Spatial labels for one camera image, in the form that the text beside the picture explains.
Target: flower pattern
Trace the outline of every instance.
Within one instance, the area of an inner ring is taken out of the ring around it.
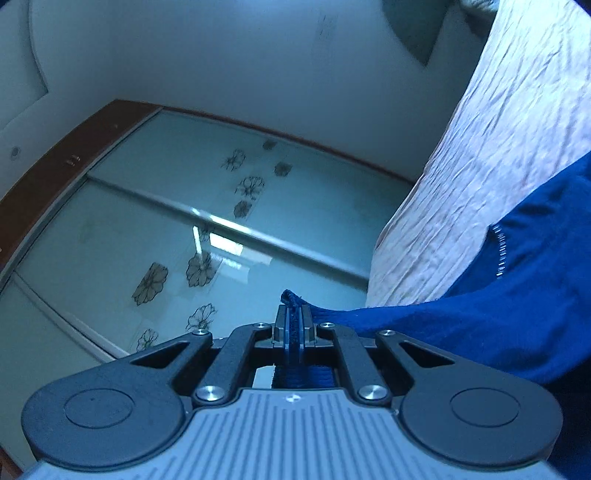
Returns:
[[[154,262],[132,295],[138,306],[152,301],[164,288],[168,268]]]
[[[185,330],[187,332],[191,332],[192,330],[200,328],[209,329],[209,326],[214,320],[213,316],[216,312],[216,308],[211,303],[208,303],[207,305],[201,305],[197,310],[195,310],[195,313],[193,313],[187,319],[187,327]]]
[[[226,170],[234,171],[242,167],[242,164],[246,160],[246,154],[242,150],[234,150],[234,153],[231,157],[228,157],[224,163],[222,163],[222,168]]]
[[[293,165],[280,161],[277,165],[275,165],[275,175],[278,177],[287,177]]]
[[[189,287],[204,287],[213,280],[216,270],[209,252],[195,253],[187,267]]]
[[[240,202],[238,202],[234,206],[234,217],[235,218],[246,218],[246,216],[248,215],[248,212],[250,212],[251,208],[252,208],[251,202],[247,202],[246,200],[240,200]]]
[[[205,226],[198,226],[197,230],[199,230],[199,242],[202,244],[209,243],[209,234],[213,233],[212,230]]]
[[[243,197],[249,197],[252,200],[256,200],[261,194],[264,186],[265,180],[263,180],[262,177],[246,177],[238,184],[234,193],[240,193]]]
[[[265,150],[273,150],[273,148],[275,148],[276,145],[277,142],[275,140],[265,140],[265,143],[263,143],[262,147]]]
[[[144,333],[142,333],[141,337],[138,338],[138,344],[135,348],[135,351],[141,352],[142,350],[146,350],[147,348],[154,346],[157,339],[158,332],[151,328],[147,329]]]

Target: wrinkled sheet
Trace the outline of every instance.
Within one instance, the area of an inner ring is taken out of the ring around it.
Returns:
[[[502,0],[443,138],[378,238],[366,305],[443,295],[488,225],[591,150],[590,120],[591,17],[573,0]]]

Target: blue towel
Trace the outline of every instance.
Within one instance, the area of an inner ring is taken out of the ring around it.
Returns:
[[[544,384],[564,410],[552,457],[591,478],[591,153],[532,192],[498,224],[440,300],[350,312],[310,306],[314,322],[360,336],[393,329]],[[290,306],[306,303],[290,291]]]

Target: metal screw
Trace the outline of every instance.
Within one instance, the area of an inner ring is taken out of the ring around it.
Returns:
[[[205,385],[197,389],[197,398],[204,401],[220,400],[226,395],[226,391],[222,387],[215,385]]]
[[[365,385],[357,393],[365,400],[381,400],[382,398],[386,398],[388,390],[382,385]]]

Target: round pad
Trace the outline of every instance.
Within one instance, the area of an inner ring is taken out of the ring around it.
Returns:
[[[468,361],[413,374],[398,419],[433,453],[465,466],[506,468],[551,452],[562,415],[539,385]]]
[[[519,415],[519,402],[500,390],[471,388],[452,398],[452,410],[470,425],[501,427]]]
[[[181,430],[183,403],[165,372],[126,359],[38,390],[22,429],[38,459],[70,469],[120,468],[162,449]]]
[[[87,429],[105,429],[117,425],[131,415],[134,401],[130,396],[111,388],[94,388],[74,395],[64,408],[66,417]]]

